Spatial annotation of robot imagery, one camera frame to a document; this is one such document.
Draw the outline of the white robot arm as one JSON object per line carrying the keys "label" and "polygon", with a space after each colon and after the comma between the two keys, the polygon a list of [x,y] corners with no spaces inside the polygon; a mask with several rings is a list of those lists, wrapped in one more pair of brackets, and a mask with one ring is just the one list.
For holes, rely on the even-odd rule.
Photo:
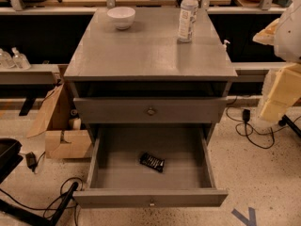
{"label": "white robot arm", "polygon": [[272,45],[276,57],[284,61],[264,79],[258,117],[277,123],[301,98],[301,0],[290,6],[272,23],[258,32],[253,40]]}

